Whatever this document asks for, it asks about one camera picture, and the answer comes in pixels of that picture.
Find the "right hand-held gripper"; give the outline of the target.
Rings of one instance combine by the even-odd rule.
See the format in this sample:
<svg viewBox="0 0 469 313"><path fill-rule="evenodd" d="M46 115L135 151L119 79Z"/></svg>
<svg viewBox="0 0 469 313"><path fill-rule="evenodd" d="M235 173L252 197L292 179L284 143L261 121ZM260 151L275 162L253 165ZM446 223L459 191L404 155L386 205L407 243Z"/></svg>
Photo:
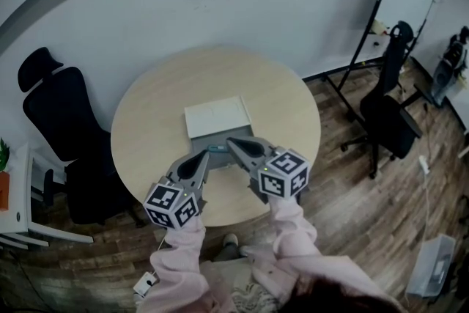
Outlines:
<svg viewBox="0 0 469 313"><path fill-rule="evenodd" d="M226 145L238 166L249 173L250 189L264 203L270 196L295 198L308 184L310 162L293 149L272 150L264 139L250 136L229 137Z"/></svg>

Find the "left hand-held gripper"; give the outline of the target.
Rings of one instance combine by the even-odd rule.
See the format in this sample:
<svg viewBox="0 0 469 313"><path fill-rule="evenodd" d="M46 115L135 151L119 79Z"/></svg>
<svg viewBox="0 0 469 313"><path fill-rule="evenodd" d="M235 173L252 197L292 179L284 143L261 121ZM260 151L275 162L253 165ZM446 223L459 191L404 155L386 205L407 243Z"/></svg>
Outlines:
<svg viewBox="0 0 469 313"><path fill-rule="evenodd" d="M187 154L173 162L167 177L154 183L143 206L152 223L167 229L182 229L202 213L210 153Z"/></svg>

